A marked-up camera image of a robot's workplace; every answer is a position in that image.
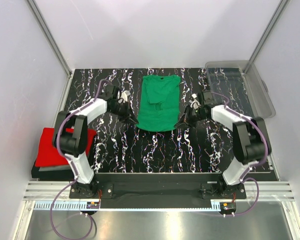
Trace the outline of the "green t shirt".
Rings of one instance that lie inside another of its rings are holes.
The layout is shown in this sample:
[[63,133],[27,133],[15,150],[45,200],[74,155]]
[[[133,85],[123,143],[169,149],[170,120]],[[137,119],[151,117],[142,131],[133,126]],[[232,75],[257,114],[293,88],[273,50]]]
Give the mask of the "green t shirt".
[[177,75],[146,75],[142,79],[138,125],[148,132],[175,129],[180,112],[180,82]]

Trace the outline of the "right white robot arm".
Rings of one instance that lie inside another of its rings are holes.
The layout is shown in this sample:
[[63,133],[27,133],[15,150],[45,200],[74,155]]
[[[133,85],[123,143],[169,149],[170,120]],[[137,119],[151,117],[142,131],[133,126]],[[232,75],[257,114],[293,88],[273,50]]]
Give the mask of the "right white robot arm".
[[195,128],[197,122],[209,119],[232,132],[234,158],[212,190],[225,199],[233,195],[244,183],[245,176],[254,167],[263,165],[272,152],[264,119],[241,114],[231,109],[229,102],[228,97],[216,92],[193,94],[183,115],[174,125],[176,129]]

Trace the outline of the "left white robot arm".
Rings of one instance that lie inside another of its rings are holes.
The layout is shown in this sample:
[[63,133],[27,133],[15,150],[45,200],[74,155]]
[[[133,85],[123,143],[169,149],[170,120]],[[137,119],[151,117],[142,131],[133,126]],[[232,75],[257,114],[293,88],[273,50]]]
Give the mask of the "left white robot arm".
[[98,193],[98,186],[92,182],[94,171],[90,167],[86,148],[88,146],[88,125],[99,116],[111,113],[119,121],[138,124],[129,101],[131,93],[119,87],[107,84],[103,92],[97,94],[86,104],[72,111],[60,111],[57,114],[52,145],[61,157],[67,160],[74,182],[81,185],[80,192],[87,198]]

